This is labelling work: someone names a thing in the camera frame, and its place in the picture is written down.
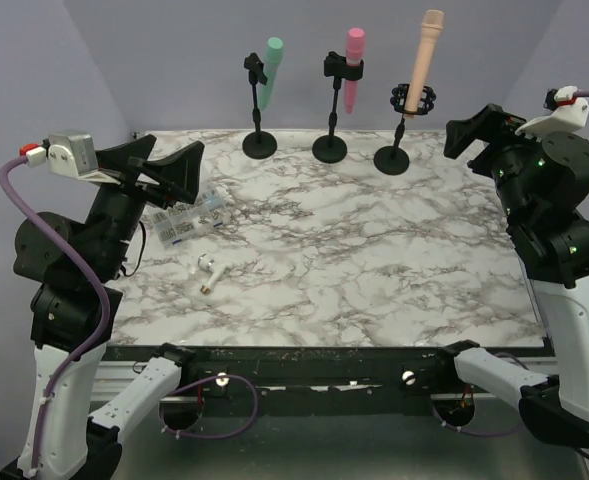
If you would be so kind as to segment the pink microphone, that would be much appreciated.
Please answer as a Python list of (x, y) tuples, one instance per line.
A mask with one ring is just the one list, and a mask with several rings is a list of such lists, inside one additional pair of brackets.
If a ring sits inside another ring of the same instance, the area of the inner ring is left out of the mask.
[(366, 34), (362, 28), (353, 27), (348, 31), (345, 46), (348, 76), (346, 77), (344, 92), (344, 108), (347, 114), (351, 114), (353, 112), (356, 103), (358, 91), (357, 75), (360, 72), (360, 67), (365, 52), (365, 44)]

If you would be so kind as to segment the beige microphone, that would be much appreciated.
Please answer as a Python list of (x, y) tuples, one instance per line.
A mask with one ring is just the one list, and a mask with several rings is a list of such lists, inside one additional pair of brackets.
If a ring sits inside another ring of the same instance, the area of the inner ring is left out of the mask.
[(445, 14), (441, 10), (427, 10), (420, 29), (420, 42), (414, 63), (404, 109), (412, 118), (418, 113), (418, 105), (429, 73), (435, 45), (443, 30)]

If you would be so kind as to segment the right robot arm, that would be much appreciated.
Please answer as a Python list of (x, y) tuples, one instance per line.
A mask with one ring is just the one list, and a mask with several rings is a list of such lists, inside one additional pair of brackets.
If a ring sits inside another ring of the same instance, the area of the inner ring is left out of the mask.
[(589, 221), (578, 210), (589, 194), (589, 142), (578, 131), (555, 115), (529, 121), (495, 104), (447, 123), (447, 158), (485, 145), (469, 168), (495, 184), (558, 371), (520, 368), (471, 341), (442, 348), (433, 370), (441, 389), (478, 386), (514, 407), (539, 441), (574, 449), (589, 448)]

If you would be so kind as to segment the black shock-mount microphone stand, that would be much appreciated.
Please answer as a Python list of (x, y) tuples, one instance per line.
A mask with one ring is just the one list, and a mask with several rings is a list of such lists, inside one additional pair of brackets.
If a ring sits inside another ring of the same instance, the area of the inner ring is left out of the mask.
[(410, 85), (408, 83), (398, 84), (391, 90), (390, 104), (394, 111), (401, 115), (401, 120), (394, 132), (394, 140), (391, 145), (379, 148), (374, 155), (374, 165), (382, 173), (390, 176), (401, 175), (409, 167), (410, 159), (405, 150), (400, 147), (401, 140), (405, 134), (405, 120), (411, 115), (425, 116), (434, 108), (437, 98), (436, 93), (430, 86), (424, 86), (419, 94), (418, 106), (414, 111), (407, 108), (407, 97)]

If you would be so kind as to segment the green microphone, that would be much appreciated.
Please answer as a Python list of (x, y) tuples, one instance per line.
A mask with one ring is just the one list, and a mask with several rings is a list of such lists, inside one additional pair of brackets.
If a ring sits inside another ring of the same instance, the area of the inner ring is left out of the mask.
[(267, 41), (263, 72), (267, 82), (259, 91), (258, 106), (261, 111), (265, 111), (269, 105), (276, 74), (283, 60), (284, 42), (279, 37), (270, 37)]

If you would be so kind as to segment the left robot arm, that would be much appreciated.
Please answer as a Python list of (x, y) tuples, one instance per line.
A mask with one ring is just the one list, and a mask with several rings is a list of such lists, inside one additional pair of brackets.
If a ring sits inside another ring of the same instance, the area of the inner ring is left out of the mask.
[[(3, 479), (108, 479), (141, 420), (169, 393), (183, 395), (195, 385), (195, 353), (164, 344), (110, 404), (90, 407), (122, 299), (110, 282), (123, 270), (144, 208), (191, 204), (199, 192), (203, 143), (156, 161), (155, 143), (149, 134), (98, 150), (87, 133), (67, 130), (23, 146), (0, 170), (3, 191), (24, 215), (13, 270), (39, 285), (30, 304), (36, 361), (30, 426)], [(33, 211), (9, 181), (12, 168), (23, 165), (95, 184), (86, 219)]]

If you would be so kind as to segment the black clip microphone stand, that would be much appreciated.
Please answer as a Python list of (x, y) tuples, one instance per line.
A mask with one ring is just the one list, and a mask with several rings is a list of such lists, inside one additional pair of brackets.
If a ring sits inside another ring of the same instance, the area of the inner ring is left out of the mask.
[[(312, 145), (313, 156), (325, 164), (335, 164), (342, 161), (347, 155), (345, 141), (335, 134), (338, 121), (337, 106), (339, 92), (343, 81), (348, 76), (346, 57), (335, 51), (330, 51), (323, 63), (324, 76), (333, 79), (333, 101), (332, 109), (328, 118), (328, 133), (318, 137)], [(357, 75), (358, 81), (363, 77), (364, 62), (362, 61), (360, 72)]]

